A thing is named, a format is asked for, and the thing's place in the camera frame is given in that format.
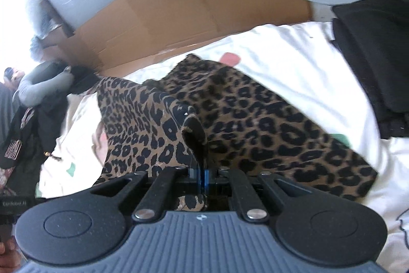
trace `leopard print fabric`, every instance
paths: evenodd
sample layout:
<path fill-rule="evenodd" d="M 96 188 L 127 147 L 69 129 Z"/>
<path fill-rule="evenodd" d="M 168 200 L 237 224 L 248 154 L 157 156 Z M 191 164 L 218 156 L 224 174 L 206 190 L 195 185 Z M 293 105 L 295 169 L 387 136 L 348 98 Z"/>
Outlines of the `leopard print fabric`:
<path fill-rule="evenodd" d="M 109 145 L 98 182 L 135 170 L 157 175 L 201 155 L 248 175 L 268 169 L 350 200 L 365 196 L 377 176 L 279 95 L 195 55 L 160 81 L 106 78 L 98 99 Z M 187 140 L 192 134 L 199 149 Z"/>

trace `white bedsheet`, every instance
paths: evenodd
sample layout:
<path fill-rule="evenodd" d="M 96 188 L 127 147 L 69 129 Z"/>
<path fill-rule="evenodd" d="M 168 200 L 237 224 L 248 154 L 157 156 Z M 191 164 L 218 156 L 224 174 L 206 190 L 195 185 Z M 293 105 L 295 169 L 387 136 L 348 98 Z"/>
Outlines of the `white bedsheet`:
<path fill-rule="evenodd" d="M 241 61 L 235 66 L 237 69 L 281 95 L 328 133 L 347 138 L 350 147 L 379 173 L 363 201 L 381 214 L 388 226 L 388 240 L 378 263 L 391 273 L 406 273 L 409 139 L 380 139 L 368 99 L 330 39 L 328 22 L 264 25 L 192 53 L 215 61 L 225 53 L 238 55 Z M 187 54 L 138 70 L 126 79 L 137 83 L 161 79 Z"/>
<path fill-rule="evenodd" d="M 381 214 L 388 226 L 388 240 L 378 263 L 391 273 L 407 273 L 409 139 L 380 139 L 368 99 L 342 55 L 329 43 L 331 38 L 330 23 L 264 25 L 192 53 L 215 61 L 226 53 L 237 55 L 241 59 L 237 69 L 348 142 L 378 171 L 378 179 L 363 201 Z M 138 70 L 126 79 L 137 83 L 161 79 L 187 54 Z M 63 156 L 63 161 L 48 159 L 41 171 L 39 189 L 46 197 L 89 188 L 101 174 L 104 157 L 98 157 L 96 147 L 102 123 L 96 95 L 70 100 L 70 113 L 54 152 Z M 75 177 L 68 175 L 71 163 L 75 163 Z"/>
<path fill-rule="evenodd" d="M 61 197 L 90 188 L 101 175 L 108 144 L 97 93 L 69 95 L 69 107 L 53 156 L 41 166 L 37 196 Z"/>

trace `blue component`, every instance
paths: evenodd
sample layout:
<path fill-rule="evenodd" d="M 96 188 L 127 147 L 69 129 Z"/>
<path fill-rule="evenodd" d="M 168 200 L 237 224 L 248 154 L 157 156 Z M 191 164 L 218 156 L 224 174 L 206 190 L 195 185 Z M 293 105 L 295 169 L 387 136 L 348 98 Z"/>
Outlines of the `blue component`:
<path fill-rule="evenodd" d="M 200 170 L 200 168 L 197 168 L 196 172 L 197 172 L 196 180 L 198 182 L 198 192 L 202 193 L 202 171 Z"/>
<path fill-rule="evenodd" d="M 204 193 L 209 194 L 209 170 L 204 171 Z"/>

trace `hand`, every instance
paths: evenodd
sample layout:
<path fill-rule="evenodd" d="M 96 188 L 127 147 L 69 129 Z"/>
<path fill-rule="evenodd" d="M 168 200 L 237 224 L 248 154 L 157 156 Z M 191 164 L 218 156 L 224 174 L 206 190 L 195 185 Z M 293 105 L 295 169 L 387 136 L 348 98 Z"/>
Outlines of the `hand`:
<path fill-rule="evenodd" d="M 0 273 L 12 273 L 20 268 L 21 254 L 17 251 L 16 239 L 0 242 Z"/>

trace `person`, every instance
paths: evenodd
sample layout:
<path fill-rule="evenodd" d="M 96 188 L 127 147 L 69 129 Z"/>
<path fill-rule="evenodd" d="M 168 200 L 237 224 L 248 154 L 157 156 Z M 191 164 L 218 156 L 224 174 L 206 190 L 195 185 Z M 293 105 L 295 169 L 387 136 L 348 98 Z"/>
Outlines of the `person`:
<path fill-rule="evenodd" d="M 0 242 L 0 273 L 12 273 L 20 268 L 21 254 L 16 239 L 11 237 L 7 242 Z"/>
<path fill-rule="evenodd" d="M 24 77 L 24 71 L 20 71 L 19 69 L 8 67 L 4 70 L 4 84 L 12 91 L 16 91 L 18 89 L 18 85 L 20 84 L 21 79 Z"/>
<path fill-rule="evenodd" d="M 47 61 L 39 64 L 26 74 L 16 68 L 8 67 L 4 72 L 5 85 L 16 92 L 25 107 L 41 104 L 46 96 L 58 92 L 68 92 L 74 82 L 71 67 L 62 61 Z"/>

